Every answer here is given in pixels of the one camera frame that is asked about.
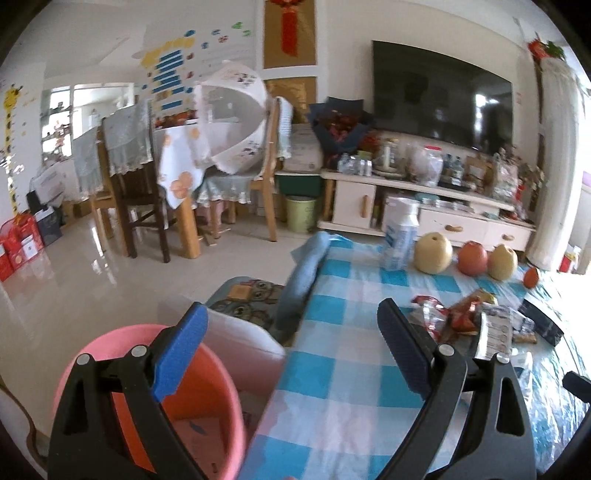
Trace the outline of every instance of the red chinese knot ornament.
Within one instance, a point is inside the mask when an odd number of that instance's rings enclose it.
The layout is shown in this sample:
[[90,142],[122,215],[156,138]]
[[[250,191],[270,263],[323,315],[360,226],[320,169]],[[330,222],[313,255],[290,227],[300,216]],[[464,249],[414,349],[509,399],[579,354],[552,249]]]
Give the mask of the red chinese knot ornament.
[[291,56],[297,57],[297,6],[303,0],[270,0],[282,9],[281,15],[281,49]]

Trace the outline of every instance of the food package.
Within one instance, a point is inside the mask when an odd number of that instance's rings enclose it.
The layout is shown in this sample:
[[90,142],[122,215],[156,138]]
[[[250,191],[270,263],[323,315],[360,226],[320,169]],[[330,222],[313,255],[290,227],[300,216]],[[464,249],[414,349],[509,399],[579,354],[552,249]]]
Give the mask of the food package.
[[435,297],[419,295],[414,297],[413,303],[418,306],[410,314],[408,321],[424,327],[431,338],[438,342],[447,323],[449,311]]
[[512,338],[515,343],[537,343],[534,321],[517,310],[487,303],[482,303],[480,309],[489,316],[507,319],[511,324]]
[[496,162],[490,196],[495,200],[513,203],[519,188],[518,167],[504,161]]
[[497,304],[496,297],[492,293],[479,288],[449,308],[451,325],[457,333],[463,335],[476,335],[478,333],[474,315],[476,307],[482,302]]
[[511,354],[513,328],[506,307],[481,303],[476,311],[480,337],[474,358],[490,360],[496,353]]
[[493,180],[492,164],[481,158],[466,157],[463,179],[475,184],[477,193],[484,194]]

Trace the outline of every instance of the cabinet door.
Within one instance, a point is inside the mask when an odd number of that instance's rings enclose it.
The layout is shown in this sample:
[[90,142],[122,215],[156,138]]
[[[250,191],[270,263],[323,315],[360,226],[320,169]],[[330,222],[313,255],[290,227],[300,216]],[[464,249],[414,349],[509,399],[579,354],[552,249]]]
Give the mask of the cabinet door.
[[369,228],[374,209],[375,185],[337,181],[333,223]]

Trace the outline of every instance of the lace chair cover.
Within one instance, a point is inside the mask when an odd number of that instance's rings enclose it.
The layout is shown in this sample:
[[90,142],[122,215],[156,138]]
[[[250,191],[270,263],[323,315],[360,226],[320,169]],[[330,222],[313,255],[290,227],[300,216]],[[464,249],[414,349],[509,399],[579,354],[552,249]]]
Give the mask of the lace chair cover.
[[72,158],[82,195],[93,195],[103,189],[96,140],[98,129],[91,128],[72,141]]
[[117,110],[105,119],[103,128],[111,176],[138,170],[153,160],[147,101]]

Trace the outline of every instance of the tablecloth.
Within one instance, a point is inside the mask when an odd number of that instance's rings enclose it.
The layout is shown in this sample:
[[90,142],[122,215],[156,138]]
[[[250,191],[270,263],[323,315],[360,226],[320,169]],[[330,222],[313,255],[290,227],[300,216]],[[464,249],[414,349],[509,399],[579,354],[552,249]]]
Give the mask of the tablecloth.
[[[332,243],[239,480],[374,480],[382,471],[423,405],[377,328],[383,299],[393,298],[409,314],[418,294],[451,305],[482,287],[495,293],[499,304],[514,308],[526,294],[522,269],[503,284],[466,277],[454,265],[440,275],[413,267],[386,272],[379,267],[378,250],[347,240]],[[586,411],[563,393],[562,375],[569,369],[586,371],[571,339],[556,350],[543,340],[536,348],[530,404],[541,401],[542,406],[530,410],[530,417],[537,464],[545,469],[548,455],[561,451]],[[449,462],[466,412],[461,401],[432,469]]]
[[215,165],[216,154],[243,138],[242,124],[238,122],[216,122],[208,125],[208,132],[203,135],[197,125],[154,132],[154,154],[159,159],[158,184],[166,190],[172,208],[177,208],[199,188],[205,171]]

